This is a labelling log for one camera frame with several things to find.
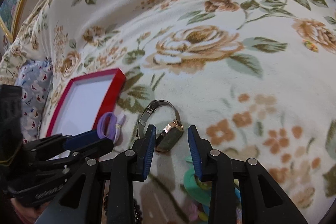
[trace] bedspread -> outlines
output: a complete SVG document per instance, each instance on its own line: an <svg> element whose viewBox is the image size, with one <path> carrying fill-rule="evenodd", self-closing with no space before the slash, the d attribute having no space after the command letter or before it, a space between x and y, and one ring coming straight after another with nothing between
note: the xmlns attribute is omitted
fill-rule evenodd
<svg viewBox="0 0 336 224"><path fill-rule="evenodd" d="M52 60L43 137L71 78L119 67L127 120L116 152L132 145L143 108L168 100L214 148L257 158L317 223L336 195L335 16L334 0L41 0L0 81L13 84L27 59ZM160 132L172 118L159 109L149 123ZM185 133L134 184L144 223L195 219L183 186L189 155Z"/></svg>

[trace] blue patterned pillow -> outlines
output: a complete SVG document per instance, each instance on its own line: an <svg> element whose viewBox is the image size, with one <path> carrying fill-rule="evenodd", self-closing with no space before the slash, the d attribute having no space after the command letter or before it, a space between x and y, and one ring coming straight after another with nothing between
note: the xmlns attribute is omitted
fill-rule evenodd
<svg viewBox="0 0 336 224"><path fill-rule="evenodd" d="M38 125L42 119L52 75L53 71L47 60L28 61L19 71L15 85L22 87L21 130L24 142L39 138Z"/></svg>

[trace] teal plastic object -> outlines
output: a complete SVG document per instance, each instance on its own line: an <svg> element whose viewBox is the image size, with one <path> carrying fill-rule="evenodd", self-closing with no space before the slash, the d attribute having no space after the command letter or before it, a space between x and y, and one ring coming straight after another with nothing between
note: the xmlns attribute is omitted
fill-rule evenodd
<svg viewBox="0 0 336 224"><path fill-rule="evenodd" d="M197 202L210 206L211 191L202 190L196 183L194 169L191 168L184 174L184 187L188 194Z"/></svg>

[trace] metal screw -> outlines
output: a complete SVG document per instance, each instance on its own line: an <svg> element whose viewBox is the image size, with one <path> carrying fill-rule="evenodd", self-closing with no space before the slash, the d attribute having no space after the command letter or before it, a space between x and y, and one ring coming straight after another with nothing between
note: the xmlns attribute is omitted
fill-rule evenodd
<svg viewBox="0 0 336 224"><path fill-rule="evenodd" d="M210 155L211 155L211 156L219 156L220 153L221 153L221 152L219 152L217 149L212 149L212 150L210 151Z"/></svg>
<svg viewBox="0 0 336 224"><path fill-rule="evenodd" d="M67 168L63 169L62 173L65 175L65 174L68 173L69 171L70 171L70 168L67 167Z"/></svg>
<svg viewBox="0 0 336 224"><path fill-rule="evenodd" d="M125 155L128 156L128 157L132 157L134 154L135 154L135 152L132 149L125 151Z"/></svg>
<svg viewBox="0 0 336 224"><path fill-rule="evenodd" d="M95 159L89 159L87 162L86 162L86 164L88 165L88 166L93 166L93 165L95 165L97 163L97 161L95 160Z"/></svg>
<svg viewBox="0 0 336 224"><path fill-rule="evenodd" d="M255 158L249 158L247 161L250 165L256 165L258 161Z"/></svg>

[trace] cartoon bear print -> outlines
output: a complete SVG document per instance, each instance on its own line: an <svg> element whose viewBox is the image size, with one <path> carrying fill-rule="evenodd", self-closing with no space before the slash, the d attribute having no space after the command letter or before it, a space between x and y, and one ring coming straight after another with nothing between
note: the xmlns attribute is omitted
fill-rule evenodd
<svg viewBox="0 0 336 224"><path fill-rule="evenodd" d="M34 82L31 84L31 89L34 91L42 91L42 88L37 83L37 80L34 80Z"/></svg>
<svg viewBox="0 0 336 224"><path fill-rule="evenodd" d="M27 100L27 92L26 92L24 89L22 89L22 97L21 97L21 99L22 99L23 101L26 101L26 100Z"/></svg>
<svg viewBox="0 0 336 224"><path fill-rule="evenodd" d="M40 75L39 75L39 78L38 78L40 81L44 82L48 79L48 75L42 70L40 72Z"/></svg>
<svg viewBox="0 0 336 224"><path fill-rule="evenodd" d="M26 130L32 130L36 128L36 123L31 117L27 117L27 125L24 126L24 129Z"/></svg>
<svg viewBox="0 0 336 224"><path fill-rule="evenodd" d="M44 95L41 94L41 93L37 93L36 94L36 100L39 102L39 103L44 103L45 100L44 100Z"/></svg>
<svg viewBox="0 0 336 224"><path fill-rule="evenodd" d="M31 108L29 113L28 113L28 116L33 118L33 119L37 118L39 116L39 114L37 112L37 108L36 107Z"/></svg>

